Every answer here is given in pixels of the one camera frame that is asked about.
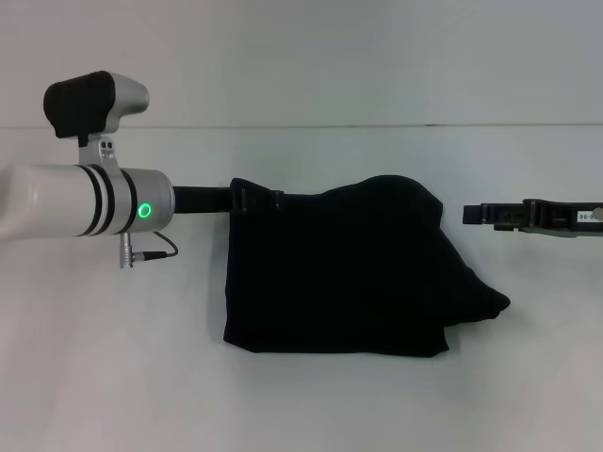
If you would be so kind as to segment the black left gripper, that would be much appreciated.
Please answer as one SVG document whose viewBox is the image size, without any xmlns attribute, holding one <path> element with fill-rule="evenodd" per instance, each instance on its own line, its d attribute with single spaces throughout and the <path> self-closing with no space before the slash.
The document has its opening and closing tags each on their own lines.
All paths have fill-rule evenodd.
<svg viewBox="0 0 603 452">
<path fill-rule="evenodd" d="M 233 209 L 240 215 L 280 210 L 282 191 L 263 187 L 175 186 L 173 188 L 176 215 L 227 213 Z"/>
</svg>

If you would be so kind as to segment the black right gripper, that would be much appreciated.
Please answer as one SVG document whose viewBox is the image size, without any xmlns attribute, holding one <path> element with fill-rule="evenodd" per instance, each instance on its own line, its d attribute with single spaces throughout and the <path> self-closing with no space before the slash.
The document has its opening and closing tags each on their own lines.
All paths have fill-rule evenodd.
<svg viewBox="0 0 603 452">
<path fill-rule="evenodd" d="M 463 225 L 492 225 L 495 231 L 542 234 L 561 238 L 602 236 L 601 202 L 552 202 L 465 205 Z"/>
</svg>

